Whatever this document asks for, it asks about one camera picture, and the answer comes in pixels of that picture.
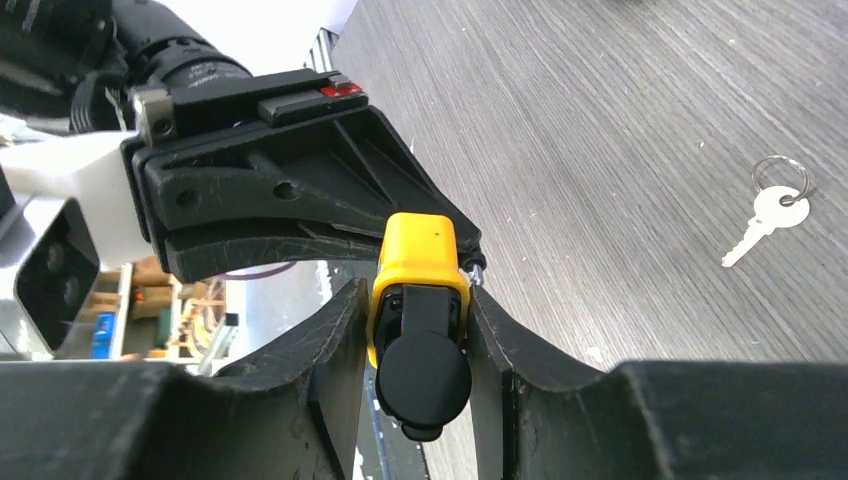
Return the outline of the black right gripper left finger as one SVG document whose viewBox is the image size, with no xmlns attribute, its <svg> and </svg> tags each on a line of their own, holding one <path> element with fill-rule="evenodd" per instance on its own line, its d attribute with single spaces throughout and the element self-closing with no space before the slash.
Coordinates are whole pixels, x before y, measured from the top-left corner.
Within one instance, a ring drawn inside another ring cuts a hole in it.
<svg viewBox="0 0 848 480">
<path fill-rule="evenodd" d="M 368 289 L 215 376 L 165 362 L 1 367 L 5 479 L 349 479 Z"/>
</svg>

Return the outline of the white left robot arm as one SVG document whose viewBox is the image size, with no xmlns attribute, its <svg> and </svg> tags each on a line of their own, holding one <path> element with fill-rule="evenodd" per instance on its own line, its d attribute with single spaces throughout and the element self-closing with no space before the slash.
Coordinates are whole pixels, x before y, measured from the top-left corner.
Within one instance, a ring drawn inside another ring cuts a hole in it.
<svg viewBox="0 0 848 480">
<path fill-rule="evenodd" d="M 66 137 L 1 160 L 75 199 L 105 268 L 184 282 L 284 261 L 376 260 L 399 212 L 440 215 L 480 279 L 481 233 L 338 71 L 255 76 L 156 1 L 5 1 L 1 103 Z"/>
</svg>

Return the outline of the yellow small padlock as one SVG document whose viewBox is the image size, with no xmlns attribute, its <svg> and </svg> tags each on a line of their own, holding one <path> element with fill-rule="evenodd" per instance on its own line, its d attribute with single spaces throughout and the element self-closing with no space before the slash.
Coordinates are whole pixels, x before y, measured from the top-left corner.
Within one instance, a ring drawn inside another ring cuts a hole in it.
<svg viewBox="0 0 848 480">
<path fill-rule="evenodd" d="M 367 353 L 381 408 L 412 441 L 438 439 L 469 400 L 470 303 L 452 221 L 390 216 L 370 299 Z"/>
</svg>

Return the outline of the small silver key with ring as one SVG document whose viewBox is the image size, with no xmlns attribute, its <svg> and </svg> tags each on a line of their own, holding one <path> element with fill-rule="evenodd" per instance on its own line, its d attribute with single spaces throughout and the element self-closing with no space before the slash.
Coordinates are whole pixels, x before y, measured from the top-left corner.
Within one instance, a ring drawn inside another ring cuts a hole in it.
<svg viewBox="0 0 848 480">
<path fill-rule="evenodd" d="M 800 189 L 784 185 L 764 187 L 760 183 L 760 171 L 775 162 L 786 163 L 800 172 L 802 177 Z M 724 268 L 733 267 L 760 240 L 771 235 L 775 230 L 792 228 L 801 224 L 811 211 L 807 199 L 811 178 L 806 167 L 799 161 L 784 155 L 769 155 L 753 166 L 751 178 L 757 190 L 753 200 L 754 215 L 748 221 L 741 240 L 721 258 L 721 266 Z"/>
</svg>

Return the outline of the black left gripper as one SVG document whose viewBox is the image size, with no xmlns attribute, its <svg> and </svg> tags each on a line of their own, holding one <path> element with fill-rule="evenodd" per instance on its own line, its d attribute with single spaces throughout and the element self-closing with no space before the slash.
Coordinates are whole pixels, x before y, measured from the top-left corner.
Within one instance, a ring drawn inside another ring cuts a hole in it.
<svg viewBox="0 0 848 480">
<path fill-rule="evenodd" d="M 311 69 L 135 90 L 137 130 L 170 141 L 126 153 L 163 269 L 188 283 L 287 261 L 374 261 L 398 212 L 448 217 L 458 252 L 476 254 L 479 228 L 367 104 L 340 72 Z"/>
</svg>

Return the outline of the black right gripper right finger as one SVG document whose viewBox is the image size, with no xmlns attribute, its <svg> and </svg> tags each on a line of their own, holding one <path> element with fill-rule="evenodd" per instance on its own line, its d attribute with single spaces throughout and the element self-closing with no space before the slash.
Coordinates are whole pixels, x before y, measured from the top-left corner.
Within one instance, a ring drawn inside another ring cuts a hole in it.
<svg viewBox="0 0 848 480">
<path fill-rule="evenodd" d="M 598 371 L 471 303 L 482 479 L 843 479 L 847 369 L 629 361 Z"/>
</svg>

